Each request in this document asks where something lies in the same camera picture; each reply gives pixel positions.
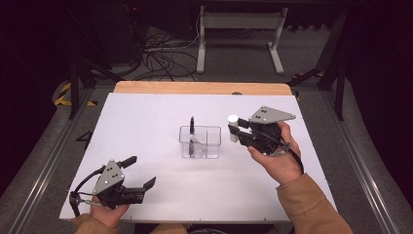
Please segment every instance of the transparent box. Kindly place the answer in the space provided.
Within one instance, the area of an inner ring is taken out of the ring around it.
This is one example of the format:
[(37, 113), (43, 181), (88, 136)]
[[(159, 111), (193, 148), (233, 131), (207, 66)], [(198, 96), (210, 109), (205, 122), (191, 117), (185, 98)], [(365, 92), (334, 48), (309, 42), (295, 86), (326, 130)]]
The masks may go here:
[(179, 142), (182, 158), (216, 159), (221, 145), (221, 128), (194, 126), (194, 134), (191, 135), (189, 126), (181, 126)]

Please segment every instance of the gray carpet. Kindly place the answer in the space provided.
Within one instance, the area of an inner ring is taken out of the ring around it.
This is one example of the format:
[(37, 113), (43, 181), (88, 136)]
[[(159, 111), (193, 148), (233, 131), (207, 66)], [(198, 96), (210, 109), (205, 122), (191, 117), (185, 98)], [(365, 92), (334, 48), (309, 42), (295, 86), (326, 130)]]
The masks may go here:
[[(194, 74), (198, 81), (218, 82), (265, 82), (284, 83), (295, 73), (304, 73), (317, 63), (320, 51), (328, 36), (328, 31), (285, 30), (279, 44), (279, 54), (285, 70), (283, 76), (275, 72), (271, 57), (266, 49), (266, 42), (273, 32), (256, 31), (245, 40), (235, 39), (226, 34), (215, 33), (206, 40), (206, 69), (204, 74)], [(197, 55), (197, 47), (182, 50), (193, 56)], [(194, 69), (196, 63), (181, 55), (174, 57)], [(143, 66), (128, 79), (147, 71)], [(334, 124), (334, 116), (322, 95), (314, 88), (318, 79), (310, 79), (302, 86), (294, 88), (300, 93), (299, 105), (307, 124), (310, 136), (319, 155), (325, 176), (331, 183), (331, 192), (339, 213), (352, 226), (355, 233), (382, 233), (379, 222), (365, 196), (357, 174), (349, 160), (343, 140)], [(107, 94), (114, 87), (110, 80), (99, 80), (91, 100), (97, 100), (97, 106), (87, 106), (80, 114), (72, 134), (62, 152), (56, 170), (47, 188), (36, 206), (33, 215), (27, 222), (23, 233), (74, 233), (75, 228), (67, 221), (59, 220), (61, 206), (67, 196), (66, 188), (72, 181), (85, 153), (84, 142), (76, 138), (93, 131)], [(0, 233), (8, 233), (12, 227), (30, 190), (42, 172), (48, 157), (67, 123), (69, 106), (59, 106), (48, 129), (38, 141), (36, 147), (27, 158), (25, 164), (15, 177), (0, 200)], [(380, 160), (377, 151), (365, 130), (352, 89), (347, 84), (344, 102), (344, 118), (355, 148), (362, 155), (377, 187), (383, 195), (386, 205), (400, 230), (400, 233), (413, 233), (413, 214), (410, 206), (395, 185), (386, 167)], [(122, 223), (120, 233), (133, 233), (133, 224)]]

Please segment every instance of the brown sleeve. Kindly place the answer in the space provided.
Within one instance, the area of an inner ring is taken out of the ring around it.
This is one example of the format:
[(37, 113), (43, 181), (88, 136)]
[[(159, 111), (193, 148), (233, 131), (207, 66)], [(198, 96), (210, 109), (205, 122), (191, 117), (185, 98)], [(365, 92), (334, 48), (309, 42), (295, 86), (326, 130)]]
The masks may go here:
[(70, 222), (78, 226), (76, 234), (116, 234), (118, 228), (112, 228), (97, 221), (89, 214), (81, 214), (70, 219)]
[(353, 233), (307, 174), (277, 188), (280, 202), (297, 234)]
[(188, 234), (183, 224), (161, 223), (150, 234)]

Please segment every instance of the human hand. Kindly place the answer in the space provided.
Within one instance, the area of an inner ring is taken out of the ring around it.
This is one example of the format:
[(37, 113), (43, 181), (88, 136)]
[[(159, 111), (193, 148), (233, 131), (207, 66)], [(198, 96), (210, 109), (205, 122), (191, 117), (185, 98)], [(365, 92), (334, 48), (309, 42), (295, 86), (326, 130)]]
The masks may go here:
[[(92, 201), (99, 202), (96, 196), (92, 197)], [(130, 205), (118, 206), (115, 209), (101, 206), (91, 206), (91, 216), (109, 227), (118, 227), (119, 219), (128, 210)]]
[[(282, 132), (282, 139), (285, 142), (289, 142), (290, 149), (301, 158), (300, 148), (291, 135), (289, 125), (285, 122), (278, 122), (278, 124)], [(266, 156), (252, 146), (248, 147), (248, 151), (251, 157), (261, 164), (267, 173), (280, 185), (286, 184), (302, 175), (300, 166), (288, 151), (283, 155), (275, 157)]]

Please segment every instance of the white tabletop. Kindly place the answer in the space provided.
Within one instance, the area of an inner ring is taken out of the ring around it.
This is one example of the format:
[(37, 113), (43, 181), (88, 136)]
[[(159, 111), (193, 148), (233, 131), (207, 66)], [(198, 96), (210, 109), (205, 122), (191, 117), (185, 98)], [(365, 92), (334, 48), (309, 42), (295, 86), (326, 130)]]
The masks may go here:
[[(253, 161), (246, 148), (230, 140), (227, 117), (247, 119), (261, 105), (292, 113), (287, 121), (300, 145), (305, 172), (320, 186), (335, 207), (319, 158), (294, 96), (142, 95), (110, 94), (97, 122), (91, 143), (73, 180), (72, 191), (91, 172), (110, 159), (137, 162), (122, 169), (126, 187), (141, 187), (157, 177), (143, 204), (132, 205), (123, 216), (133, 222), (288, 221), (277, 197), (279, 186)], [(179, 128), (219, 126), (222, 144), (218, 159), (181, 157)], [(97, 176), (81, 189), (91, 192)], [(89, 206), (81, 204), (80, 213)], [(74, 216), (68, 199), (60, 218)]]

